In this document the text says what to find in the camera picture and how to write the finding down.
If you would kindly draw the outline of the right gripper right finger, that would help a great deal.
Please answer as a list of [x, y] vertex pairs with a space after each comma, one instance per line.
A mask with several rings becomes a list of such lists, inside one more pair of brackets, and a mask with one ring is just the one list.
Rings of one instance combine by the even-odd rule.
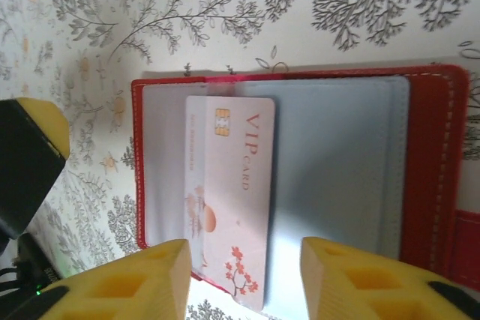
[[303, 238], [301, 269], [309, 319], [479, 318], [445, 277], [323, 238]]

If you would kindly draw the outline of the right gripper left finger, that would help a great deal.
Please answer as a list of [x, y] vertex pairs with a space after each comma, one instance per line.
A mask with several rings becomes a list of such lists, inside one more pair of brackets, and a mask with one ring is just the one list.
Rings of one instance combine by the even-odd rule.
[[12, 319], [184, 319], [191, 284], [185, 239], [149, 247], [36, 290]]

